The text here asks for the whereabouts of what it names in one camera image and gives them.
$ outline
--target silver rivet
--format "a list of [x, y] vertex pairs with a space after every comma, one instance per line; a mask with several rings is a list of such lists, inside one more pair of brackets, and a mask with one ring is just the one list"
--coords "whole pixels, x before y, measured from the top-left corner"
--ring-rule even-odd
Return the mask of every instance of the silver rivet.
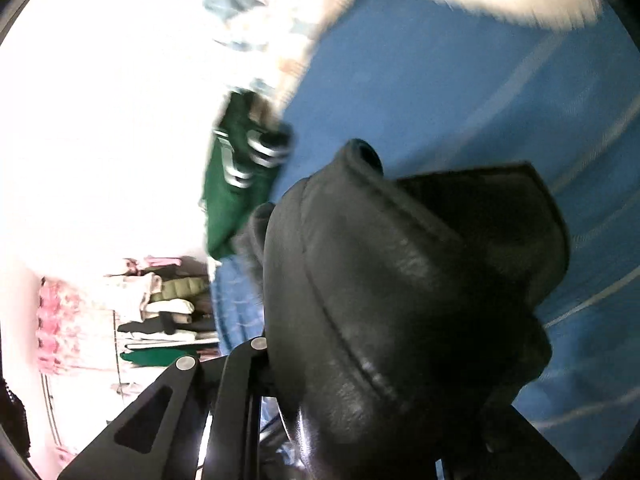
[[251, 348], [253, 348], [254, 350], [264, 350], [265, 348], [267, 348], [267, 338], [255, 338], [253, 341], [251, 341]]
[[178, 370], [191, 370], [196, 365], [196, 359], [190, 355], [184, 355], [175, 362], [175, 367]]

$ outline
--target blue bed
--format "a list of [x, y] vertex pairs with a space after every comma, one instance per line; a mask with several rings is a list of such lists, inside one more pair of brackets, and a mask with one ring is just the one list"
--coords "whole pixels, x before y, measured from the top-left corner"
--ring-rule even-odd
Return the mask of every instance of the blue bed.
[[[530, 160], [572, 260], [536, 311], [553, 359], [515, 404], [595, 478], [640, 418], [639, 111], [640, 54], [608, 6], [597, 24], [554, 33], [430, 0], [356, 0], [286, 110], [298, 143], [274, 199], [353, 137], [391, 178]], [[235, 257], [219, 272], [216, 315], [231, 327], [225, 280], [246, 278]], [[261, 323], [233, 330], [247, 338]]]

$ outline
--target black leather object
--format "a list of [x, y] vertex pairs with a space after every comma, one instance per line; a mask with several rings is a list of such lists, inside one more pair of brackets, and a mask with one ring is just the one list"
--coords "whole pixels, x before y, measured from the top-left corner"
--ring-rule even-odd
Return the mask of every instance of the black leather object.
[[270, 363], [315, 478], [423, 476], [550, 358], [532, 308], [564, 224], [528, 165], [385, 181], [363, 141], [293, 186], [264, 248]]

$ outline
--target white wall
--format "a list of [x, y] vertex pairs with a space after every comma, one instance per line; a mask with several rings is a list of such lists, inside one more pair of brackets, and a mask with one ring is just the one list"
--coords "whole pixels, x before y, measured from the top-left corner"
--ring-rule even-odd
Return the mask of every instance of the white wall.
[[230, 69], [213, 25], [199, 0], [31, 0], [0, 45], [2, 353], [46, 480], [38, 277], [204, 256], [198, 199]]

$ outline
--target green garment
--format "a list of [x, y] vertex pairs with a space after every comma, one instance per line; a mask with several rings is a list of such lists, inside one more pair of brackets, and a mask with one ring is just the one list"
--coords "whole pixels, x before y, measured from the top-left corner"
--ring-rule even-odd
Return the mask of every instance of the green garment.
[[123, 352], [120, 357], [139, 366], [169, 366], [176, 359], [185, 355], [198, 359], [198, 353], [190, 348], [144, 348], [132, 352]]
[[234, 150], [234, 161], [239, 167], [253, 174], [251, 186], [245, 189], [232, 186], [225, 181], [222, 165], [222, 144], [217, 135], [212, 135], [212, 149], [207, 165], [202, 199], [207, 211], [207, 253], [219, 260], [235, 251], [231, 238], [246, 223], [251, 212], [268, 201], [271, 188], [280, 173], [281, 166], [265, 168], [252, 161], [247, 133], [257, 130], [270, 136], [290, 138], [286, 127], [273, 132], [249, 118], [255, 94], [252, 92], [233, 93], [229, 99], [225, 115], [218, 131], [227, 136], [226, 140]]
[[209, 283], [197, 276], [177, 278], [162, 282], [162, 290], [151, 295], [149, 303], [154, 301], [188, 300], [207, 290]]

